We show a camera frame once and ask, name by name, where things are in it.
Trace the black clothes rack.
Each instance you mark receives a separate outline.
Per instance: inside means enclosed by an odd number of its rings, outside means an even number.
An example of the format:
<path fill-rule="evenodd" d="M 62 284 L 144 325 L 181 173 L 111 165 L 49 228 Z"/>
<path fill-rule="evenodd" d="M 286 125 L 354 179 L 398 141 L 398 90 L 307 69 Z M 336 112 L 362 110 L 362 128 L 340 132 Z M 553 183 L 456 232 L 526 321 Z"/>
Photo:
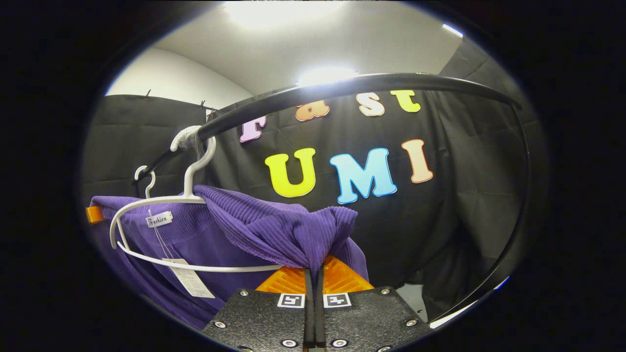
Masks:
<path fill-rule="evenodd" d="M 297 86 L 282 91 L 278 91 L 268 96 L 259 98 L 244 106 L 238 107 L 231 111 L 217 116 L 217 118 L 207 122 L 206 124 L 194 130 L 194 135 L 199 140 L 206 140 L 217 136 L 225 131 L 234 129 L 244 123 L 250 122 L 254 118 L 265 116 L 279 110 L 287 109 L 297 103 L 309 103 L 335 96 L 346 96 L 357 93 L 370 93 L 382 90 L 391 90 L 393 88 L 409 88 L 427 91 L 449 91 L 462 94 L 472 94 L 482 98 L 495 100 L 510 106 L 515 123 L 519 129 L 519 139 L 523 145 L 524 153 L 524 183 L 525 194 L 522 199 L 522 205 L 519 210 L 518 218 L 510 236 L 509 241 L 505 245 L 501 255 L 491 267 L 485 280 L 476 290 L 467 295 L 461 302 L 457 303 L 451 309 L 447 310 L 446 316 L 458 312 L 462 306 L 470 306 L 472 302 L 479 301 L 499 287 L 501 287 L 510 277 L 506 274 L 503 279 L 496 278 L 501 269 L 501 263 L 509 254 L 510 248 L 518 239 L 520 227 L 525 222 L 525 216 L 528 212 L 529 198 L 532 191 L 532 176 L 530 151 L 526 138 L 523 120 L 519 116 L 519 112 L 523 109 L 522 105 L 510 98 L 506 94 L 496 91 L 485 85 L 470 82 L 463 79 L 445 77 L 438 74 L 428 73 L 380 73 L 380 74 L 360 74 L 359 76 L 338 80 L 330 83 L 320 83 L 317 85 Z"/>

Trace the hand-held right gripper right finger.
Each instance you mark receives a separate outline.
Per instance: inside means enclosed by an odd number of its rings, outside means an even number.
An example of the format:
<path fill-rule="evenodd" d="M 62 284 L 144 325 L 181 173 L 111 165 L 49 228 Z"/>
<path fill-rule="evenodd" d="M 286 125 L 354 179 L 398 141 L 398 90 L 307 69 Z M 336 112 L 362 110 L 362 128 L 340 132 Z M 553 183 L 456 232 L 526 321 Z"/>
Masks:
<path fill-rule="evenodd" d="M 374 287 L 334 256 L 327 256 L 315 290 L 315 352 L 398 350 L 431 328 L 396 290 Z"/>

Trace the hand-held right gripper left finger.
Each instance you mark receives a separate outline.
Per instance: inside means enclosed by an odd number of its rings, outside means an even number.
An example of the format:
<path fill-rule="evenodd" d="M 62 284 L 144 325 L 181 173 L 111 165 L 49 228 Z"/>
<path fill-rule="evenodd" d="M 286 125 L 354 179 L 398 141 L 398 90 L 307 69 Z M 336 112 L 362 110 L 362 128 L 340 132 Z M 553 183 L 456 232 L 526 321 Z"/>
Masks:
<path fill-rule="evenodd" d="M 258 290 L 238 290 L 201 333 L 235 352 L 313 349 L 313 287 L 309 269 L 284 267 Z"/>

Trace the purple knit cardigan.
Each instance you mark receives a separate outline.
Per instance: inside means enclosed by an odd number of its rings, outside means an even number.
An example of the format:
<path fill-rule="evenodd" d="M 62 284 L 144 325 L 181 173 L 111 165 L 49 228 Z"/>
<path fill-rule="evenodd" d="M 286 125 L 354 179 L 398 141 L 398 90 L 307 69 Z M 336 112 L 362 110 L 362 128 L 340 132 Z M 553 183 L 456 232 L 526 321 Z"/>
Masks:
<path fill-rule="evenodd" d="M 135 198 L 95 196 L 103 221 L 90 236 L 114 272 L 134 292 L 194 329 L 203 329 L 239 289 L 256 289 L 272 275 L 261 272 L 195 272 L 144 257 L 211 267 L 281 264 L 310 269 L 317 275 L 328 255 L 335 256 L 363 279 L 366 256 L 350 238 L 357 212 L 331 206 L 309 212 L 298 203 L 276 203 L 233 190 L 194 187 L 202 203 L 157 203 L 137 207 L 119 219 L 135 258 L 112 248 L 111 220 Z"/>

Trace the white plastic hanger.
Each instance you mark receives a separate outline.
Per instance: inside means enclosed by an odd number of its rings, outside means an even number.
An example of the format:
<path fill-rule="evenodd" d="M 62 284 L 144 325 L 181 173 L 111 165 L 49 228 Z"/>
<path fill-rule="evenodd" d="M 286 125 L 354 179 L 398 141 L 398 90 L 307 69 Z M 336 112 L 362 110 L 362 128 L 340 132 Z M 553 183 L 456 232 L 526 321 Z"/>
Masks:
<path fill-rule="evenodd" d="M 134 180 L 132 181 L 132 186 L 134 187 L 134 191 L 137 197 L 139 197 L 139 183 L 140 181 L 146 176 L 145 171 L 147 171 L 148 166 L 147 165 L 142 165 L 140 167 L 138 167 L 138 169 L 135 170 L 134 172 Z M 155 186 L 155 180 L 156 180 L 156 176 L 155 176 L 155 172 L 154 171 L 150 171 L 150 177 L 151 180 L 148 183 L 147 187 L 145 188 L 144 194 L 145 194 L 145 198 L 148 199 L 150 198 L 150 191 L 152 190 L 152 188 Z"/>

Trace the black backdrop cloth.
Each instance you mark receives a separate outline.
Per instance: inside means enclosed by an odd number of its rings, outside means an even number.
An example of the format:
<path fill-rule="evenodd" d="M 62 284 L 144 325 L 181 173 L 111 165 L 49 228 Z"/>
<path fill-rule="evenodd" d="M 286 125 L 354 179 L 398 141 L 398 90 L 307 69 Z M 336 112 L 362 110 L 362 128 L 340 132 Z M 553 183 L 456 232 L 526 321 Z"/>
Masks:
<path fill-rule="evenodd" d="M 463 38 L 438 75 L 476 82 L 519 102 L 530 151 L 545 151 L 534 107 L 480 44 Z M 192 149 L 178 176 L 156 177 L 151 198 L 183 194 L 186 169 L 206 140 L 181 131 L 166 155 Z M 525 194 L 525 161 L 510 106 L 449 91 L 393 88 L 335 96 L 254 118 L 217 136 L 194 187 L 233 190 L 309 212 L 358 214 L 350 238 L 366 256 L 374 287 L 421 286 L 425 313 L 438 318 L 487 277 L 513 232 Z"/>

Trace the white hanger with taped hook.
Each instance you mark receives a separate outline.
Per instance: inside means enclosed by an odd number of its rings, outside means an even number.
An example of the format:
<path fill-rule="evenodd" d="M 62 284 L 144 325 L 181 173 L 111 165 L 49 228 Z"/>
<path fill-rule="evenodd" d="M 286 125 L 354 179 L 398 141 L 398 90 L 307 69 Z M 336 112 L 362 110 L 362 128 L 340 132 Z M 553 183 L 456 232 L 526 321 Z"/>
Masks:
<path fill-rule="evenodd" d="M 154 264 L 168 266 L 170 268 L 176 269 L 184 269 L 184 270 L 194 270 L 199 272 L 217 272 L 217 273 L 246 273 L 246 272 L 262 272 L 269 270 L 279 270 L 283 266 L 279 264 L 274 265 L 263 265 L 263 266 L 246 266 L 246 267 L 216 267 L 216 266 L 201 266 L 201 265 L 190 265 L 190 264 L 180 264 L 174 262 L 168 262 L 163 259 L 155 259 L 145 256 L 143 254 L 138 254 L 130 250 L 127 244 L 127 239 L 125 236 L 125 232 L 121 225 L 121 216 L 126 214 L 132 209 L 136 209 L 138 207 L 153 205 L 157 203 L 203 203 L 206 204 L 205 200 L 199 196 L 194 195 L 193 187 L 194 187 L 194 174 L 200 169 L 203 169 L 212 159 L 216 150 L 216 139 L 211 137 L 207 142 L 206 152 L 202 155 L 199 160 L 192 163 L 185 171 L 184 183 L 183 183 L 183 194 L 179 196 L 163 196 L 158 198 L 146 198 L 141 199 L 136 202 L 128 203 L 121 209 L 119 209 L 114 217 L 111 220 L 110 225 L 110 243 L 112 249 L 116 249 L 120 247 L 126 254 L 130 256 L 134 256 L 134 258 L 143 259 L 144 261 L 148 261 Z"/>

